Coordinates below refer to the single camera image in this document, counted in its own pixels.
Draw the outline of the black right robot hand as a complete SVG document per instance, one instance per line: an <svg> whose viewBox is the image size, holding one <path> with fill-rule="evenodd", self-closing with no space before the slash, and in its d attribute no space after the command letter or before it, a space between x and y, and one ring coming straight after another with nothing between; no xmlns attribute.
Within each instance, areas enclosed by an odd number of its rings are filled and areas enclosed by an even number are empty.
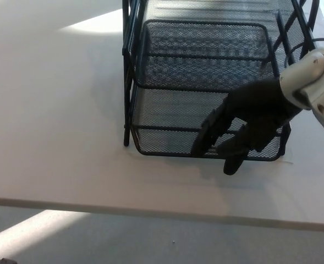
<svg viewBox="0 0 324 264"><path fill-rule="evenodd" d="M233 175L250 151L261 152L276 136L277 130L300 112L301 108L285 98L279 79L243 85L230 92L205 118L190 154L203 156L227 132L233 119L239 118L246 124L231 139L216 147L216 152L225 159L224 173Z"/></svg>

